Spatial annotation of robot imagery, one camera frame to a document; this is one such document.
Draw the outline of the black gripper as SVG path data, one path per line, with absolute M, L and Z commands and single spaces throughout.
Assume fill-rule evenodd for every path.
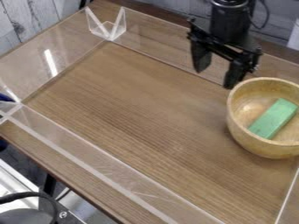
M 209 24 L 200 24 L 194 17 L 188 18 L 190 26 L 192 66 L 197 73 L 210 65 L 214 53 L 229 62 L 222 87 L 232 89 L 252 72 L 261 55 L 260 47 L 248 30 L 254 24 L 252 16 L 254 3 L 210 3 Z

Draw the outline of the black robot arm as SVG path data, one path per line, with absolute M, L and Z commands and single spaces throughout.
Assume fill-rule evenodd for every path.
M 248 32 L 256 0 L 209 0 L 209 4 L 208 27 L 194 17 L 188 18 L 192 67 L 197 73 L 202 72 L 210 65 L 212 54 L 218 55 L 229 62 L 222 87 L 232 89 L 246 73 L 256 71 L 262 54 Z

